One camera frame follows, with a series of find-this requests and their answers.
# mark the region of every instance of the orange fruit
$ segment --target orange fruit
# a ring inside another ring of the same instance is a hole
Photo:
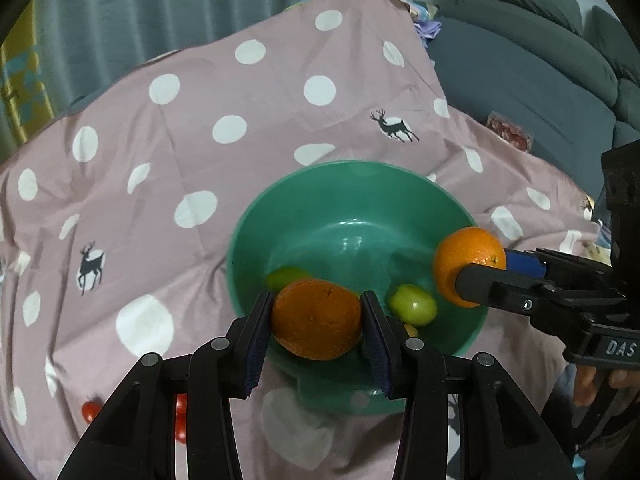
[[[303,278],[278,294],[271,331],[292,354],[330,361],[351,350],[360,338],[360,300],[335,283]]]
[[[507,256],[500,241],[479,227],[462,228],[440,242],[433,259],[438,292],[445,300],[465,308],[478,306],[463,300],[456,292],[458,273],[468,264],[506,269]]]

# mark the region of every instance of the green bowl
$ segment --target green bowl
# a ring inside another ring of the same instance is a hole
[[[440,241],[475,225],[469,213],[426,178],[378,162],[343,161],[297,171],[265,190],[244,212],[227,255],[238,316],[246,316],[267,275],[297,266],[357,294],[386,299],[402,283],[431,291],[438,317],[419,328],[441,352],[462,354],[487,309],[459,308],[436,291],[431,261]],[[357,415],[397,413],[357,349],[327,362],[296,357],[272,340],[269,357],[297,381],[300,401],[316,410]]]

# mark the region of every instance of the cherry tomato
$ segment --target cherry tomato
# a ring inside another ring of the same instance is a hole
[[[175,414],[184,415],[187,413],[187,394],[178,394],[175,399]]]
[[[82,418],[87,424],[91,424],[94,421],[94,418],[98,416],[98,412],[100,412],[101,405],[95,402],[94,400],[88,400],[82,405]]]
[[[187,443],[187,416],[178,415],[175,417],[175,439],[181,444]]]

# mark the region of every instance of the green fruit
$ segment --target green fruit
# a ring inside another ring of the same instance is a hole
[[[279,293],[290,283],[301,280],[302,278],[310,278],[311,274],[304,269],[293,266],[280,267],[267,276],[265,280],[267,288],[274,294]]]
[[[436,300],[417,285],[400,285],[389,299],[389,307],[400,321],[413,326],[425,326],[438,314]]]

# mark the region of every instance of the metal rivet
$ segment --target metal rivet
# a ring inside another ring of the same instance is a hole
[[[226,337],[217,337],[211,342],[211,348],[213,348],[214,350],[224,350],[226,348],[229,348],[230,344],[231,341],[229,341],[229,339],[227,339]]]
[[[410,337],[404,342],[404,345],[409,350],[422,350],[424,348],[424,342],[422,341],[422,339],[419,339],[417,337]]]
[[[478,354],[478,362],[482,366],[493,366],[495,359],[494,356],[489,354]]]
[[[158,362],[158,354],[146,354],[140,361],[143,366],[153,366]]]

